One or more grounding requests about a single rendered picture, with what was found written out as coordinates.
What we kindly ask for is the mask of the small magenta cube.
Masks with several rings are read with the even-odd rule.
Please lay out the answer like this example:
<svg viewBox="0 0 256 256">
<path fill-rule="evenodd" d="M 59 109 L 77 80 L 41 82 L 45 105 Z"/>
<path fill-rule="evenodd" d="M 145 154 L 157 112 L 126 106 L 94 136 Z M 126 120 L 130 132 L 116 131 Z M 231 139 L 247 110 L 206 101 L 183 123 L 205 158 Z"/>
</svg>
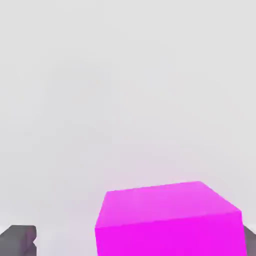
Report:
<svg viewBox="0 0 256 256">
<path fill-rule="evenodd" d="M 108 191 L 97 256 L 247 256 L 242 212 L 201 181 Z"/>
</svg>

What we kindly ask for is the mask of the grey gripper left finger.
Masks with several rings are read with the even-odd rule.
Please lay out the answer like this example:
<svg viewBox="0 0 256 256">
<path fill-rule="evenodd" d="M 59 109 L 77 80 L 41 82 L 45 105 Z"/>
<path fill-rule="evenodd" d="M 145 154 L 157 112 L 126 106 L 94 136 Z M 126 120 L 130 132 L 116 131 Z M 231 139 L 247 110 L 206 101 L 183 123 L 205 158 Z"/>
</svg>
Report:
<svg viewBox="0 0 256 256">
<path fill-rule="evenodd" d="M 0 256 L 37 256 L 34 225 L 11 225 L 0 234 Z"/>
</svg>

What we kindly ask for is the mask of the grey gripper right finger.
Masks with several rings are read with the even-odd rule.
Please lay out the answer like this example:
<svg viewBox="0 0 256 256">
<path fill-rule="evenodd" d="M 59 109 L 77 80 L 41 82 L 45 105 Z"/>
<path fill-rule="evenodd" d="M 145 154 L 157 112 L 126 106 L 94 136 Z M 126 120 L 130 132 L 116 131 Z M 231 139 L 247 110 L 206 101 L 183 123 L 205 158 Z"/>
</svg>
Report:
<svg viewBox="0 0 256 256">
<path fill-rule="evenodd" d="M 244 235 L 247 256 L 256 256 L 256 234 L 244 226 Z"/>
</svg>

